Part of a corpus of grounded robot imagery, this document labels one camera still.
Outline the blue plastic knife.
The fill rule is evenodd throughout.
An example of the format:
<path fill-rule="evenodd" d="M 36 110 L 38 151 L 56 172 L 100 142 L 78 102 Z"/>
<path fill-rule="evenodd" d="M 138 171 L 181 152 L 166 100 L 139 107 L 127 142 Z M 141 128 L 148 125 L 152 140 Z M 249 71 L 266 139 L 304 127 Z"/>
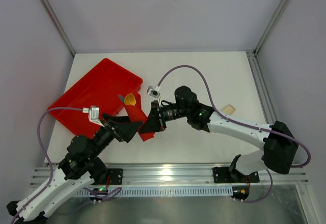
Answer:
<path fill-rule="evenodd" d="M 118 97 L 119 97 L 119 99 L 121 100 L 121 102 L 122 102 L 123 104 L 125 104 L 125 97 L 122 96 L 122 95 L 120 95 L 120 94 L 118 94 Z"/>

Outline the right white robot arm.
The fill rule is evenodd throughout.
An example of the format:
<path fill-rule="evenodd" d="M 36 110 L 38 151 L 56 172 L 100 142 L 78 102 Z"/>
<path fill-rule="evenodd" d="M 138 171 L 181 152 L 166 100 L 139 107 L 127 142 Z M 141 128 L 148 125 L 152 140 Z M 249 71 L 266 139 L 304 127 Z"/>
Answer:
<path fill-rule="evenodd" d="M 283 175 L 289 173 L 298 145 L 284 123 L 257 124 L 218 113 L 213 107 L 200 103 L 197 95 L 186 86 L 175 90 L 174 103 L 161 99 L 159 87 L 149 87 L 147 94 L 155 100 L 140 129 L 142 134 L 164 131 L 168 121 L 186 118 L 195 130 L 225 134 L 257 148 L 253 153 L 239 154 L 232 160 L 228 172 L 235 182 L 260 170 L 272 170 Z"/>

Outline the red paper napkin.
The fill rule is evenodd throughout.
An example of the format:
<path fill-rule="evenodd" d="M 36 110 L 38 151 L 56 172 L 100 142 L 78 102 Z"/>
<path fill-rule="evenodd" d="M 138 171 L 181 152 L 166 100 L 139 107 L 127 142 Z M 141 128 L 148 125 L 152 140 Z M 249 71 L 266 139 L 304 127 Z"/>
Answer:
<path fill-rule="evenodd" d="M 146 122 L 147 116 L 141 108 L 141 98 L 138 93 L 129 93 L 125 96 L 124 108 L 132 122 Z"/>

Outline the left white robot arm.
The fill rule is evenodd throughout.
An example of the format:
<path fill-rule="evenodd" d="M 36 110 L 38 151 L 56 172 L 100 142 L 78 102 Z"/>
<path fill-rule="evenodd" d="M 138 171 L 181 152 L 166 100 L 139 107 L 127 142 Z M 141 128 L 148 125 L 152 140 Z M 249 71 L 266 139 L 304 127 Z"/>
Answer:
<path fill-rule="evenodd" d="M 142 127 L 128 116 L 100 114 L 99 108 L 82 108 L 88 120 L 100 128 L 93 138 L 75 136 L 67 147 L 68 153 L 56 169 L 50 168 L 49 178 L 21 201 L 7 205 L 12 223 L 46 223 L 46 220 L 75 192 L 93 183 L 102 183 L 107 167 L 99 154 L 113 141 L 130 142 Z"/>

